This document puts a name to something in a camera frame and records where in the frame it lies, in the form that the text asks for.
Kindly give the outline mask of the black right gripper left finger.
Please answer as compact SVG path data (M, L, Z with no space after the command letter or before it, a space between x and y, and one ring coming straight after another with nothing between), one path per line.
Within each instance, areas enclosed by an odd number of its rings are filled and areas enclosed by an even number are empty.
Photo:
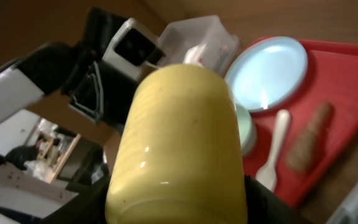
M41 219L41 224L107 224L105 203L110 176L95 182L64 206Z

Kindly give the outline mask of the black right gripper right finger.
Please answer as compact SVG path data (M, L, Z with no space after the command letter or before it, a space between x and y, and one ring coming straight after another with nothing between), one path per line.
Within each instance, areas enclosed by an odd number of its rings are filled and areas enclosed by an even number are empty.
M248 223L312 224L249 175L244 176Z

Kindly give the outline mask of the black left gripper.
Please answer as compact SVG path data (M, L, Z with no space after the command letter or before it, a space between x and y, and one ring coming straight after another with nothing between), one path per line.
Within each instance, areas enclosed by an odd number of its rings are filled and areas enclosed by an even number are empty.
M103 61L93 62L70 94L70 108L98 124L124 125L138 83Z

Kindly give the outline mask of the green bowl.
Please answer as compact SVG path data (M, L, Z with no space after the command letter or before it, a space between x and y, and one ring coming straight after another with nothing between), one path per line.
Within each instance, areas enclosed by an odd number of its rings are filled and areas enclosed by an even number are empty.
M255 146L257 131L250 113L239 104L236 104L236 116L241 142L241 152L242 156L245 157Z

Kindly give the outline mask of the yellow plastic cup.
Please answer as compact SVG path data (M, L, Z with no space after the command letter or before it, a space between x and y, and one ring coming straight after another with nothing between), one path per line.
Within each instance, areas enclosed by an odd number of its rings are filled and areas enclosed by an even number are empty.
M171 65L137 88L106 196L108 223L246 223L231 91L217 74Z

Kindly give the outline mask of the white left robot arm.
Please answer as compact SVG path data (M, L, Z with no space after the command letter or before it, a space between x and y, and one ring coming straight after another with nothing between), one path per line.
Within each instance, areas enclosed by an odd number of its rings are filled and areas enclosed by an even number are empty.
M94 7L76 45L47 43L0 67L0 123L59 91L92 122L124 126L137 83L102 57L111 39L133 22Z

